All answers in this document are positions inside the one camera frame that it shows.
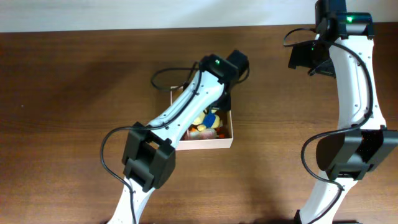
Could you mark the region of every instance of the open box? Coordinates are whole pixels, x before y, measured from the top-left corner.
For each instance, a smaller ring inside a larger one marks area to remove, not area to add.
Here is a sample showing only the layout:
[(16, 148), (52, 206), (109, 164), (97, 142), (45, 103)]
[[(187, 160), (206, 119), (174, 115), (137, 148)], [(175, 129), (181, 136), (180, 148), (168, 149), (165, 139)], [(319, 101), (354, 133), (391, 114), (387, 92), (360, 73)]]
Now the open box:
[[(174, 100), (180, 96), (183, 92), (183, 88), (181, 87), (178, 90), (170, 91), (170, 104), (173, 104)], [(232, 117), (231, 111), (226, 114), (219, 114), (220, 111), (217, 111), (217, 115), (219, 115), (220, 120), (222, 120), (223, 127), (226, 129), (228, 134), (226, 138), (223, 139), (202, 139), (202, 140), (184, 140), (184, 137), (180, 140), (180, 144), (177, 146), (176, 150), (189, 150), (189, 149), (222, 149), (222, 148), (230, 148), (232, 145), (232, 141), (234, 139), (234, 133), (232, 129)]]

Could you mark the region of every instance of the brown table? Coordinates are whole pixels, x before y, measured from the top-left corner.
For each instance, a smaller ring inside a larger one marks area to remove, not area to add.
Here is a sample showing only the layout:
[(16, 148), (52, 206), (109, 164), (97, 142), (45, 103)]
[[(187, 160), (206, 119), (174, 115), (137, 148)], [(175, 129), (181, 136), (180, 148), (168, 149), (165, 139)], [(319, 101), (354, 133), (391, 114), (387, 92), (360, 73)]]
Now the brown table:
[[(178, 152), (142, 221), (292, 218), (315, 182), (301, 165), (301, 145), (338, 120), (335, 80), (287, 68), (291, 49), (282, 38), (294, 27), (0, 34), (0, 223), (109, 219), (122, 185), (100, 164), (104, 135), (166, 109), (168, 94), (149, 84), (153, 72), (233, 49), (248, 55), (252, 72), (233, 90), (232, 148)], [(376, 30), (377, 95), (389, 129), (398, 129), (398, 24)], [(105, 154), (119, 174), (125, 137), (115, 135)], [(316, 169), (314, 148), (308, 161)], [(397, 175), (395, 150), (351, 190), (335, 218), (397, 223)]]

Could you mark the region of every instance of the white box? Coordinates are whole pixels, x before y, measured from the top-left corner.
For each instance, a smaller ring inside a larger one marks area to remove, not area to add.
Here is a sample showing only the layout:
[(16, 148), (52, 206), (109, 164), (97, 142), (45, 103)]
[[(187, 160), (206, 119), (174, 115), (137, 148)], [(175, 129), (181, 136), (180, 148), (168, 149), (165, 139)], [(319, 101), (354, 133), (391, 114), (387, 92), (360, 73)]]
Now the white box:
[[(170, 104), (173, 104), (173, 99), (182, 93), (182, 88), (175, 91), (170, 91)], [(232, 116), (231, 111), (227, 112), (226, 122), (223, 121), (224, 126), (228, 130), (230, 138), (224, 139), (204, 139), (204, 140), (180, 140), (176, 150), (190, 150), (190, 149), (225, 149), (230, 148), (234, 139), (234, 133), (232, 129)]]

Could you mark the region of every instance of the white backdrop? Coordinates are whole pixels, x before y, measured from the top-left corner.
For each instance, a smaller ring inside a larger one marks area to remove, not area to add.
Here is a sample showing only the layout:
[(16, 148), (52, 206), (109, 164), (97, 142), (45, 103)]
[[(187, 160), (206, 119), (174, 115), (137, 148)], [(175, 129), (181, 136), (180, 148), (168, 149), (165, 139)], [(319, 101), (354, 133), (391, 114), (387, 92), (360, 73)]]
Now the white backdrop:
[[(315, 23), (316, 0), (0, 0), (0, 32)], [(398, 21), (398, 0), (347, 0), (375, 22)]]

